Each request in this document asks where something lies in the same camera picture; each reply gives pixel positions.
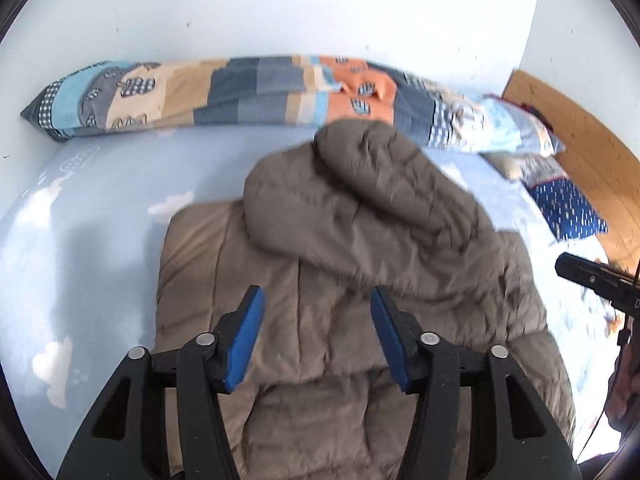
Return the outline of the person right hand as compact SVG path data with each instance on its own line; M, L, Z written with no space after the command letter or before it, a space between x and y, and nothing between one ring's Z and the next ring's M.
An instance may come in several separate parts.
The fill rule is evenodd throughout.
M632 358L631 346L626 346L623 354L616 360L616 369L608 381L610 395L605 402L605 415L608 424L616 428L617 423L627 411L627 402L633 394L639 394L639 375L630 374L629 362Z

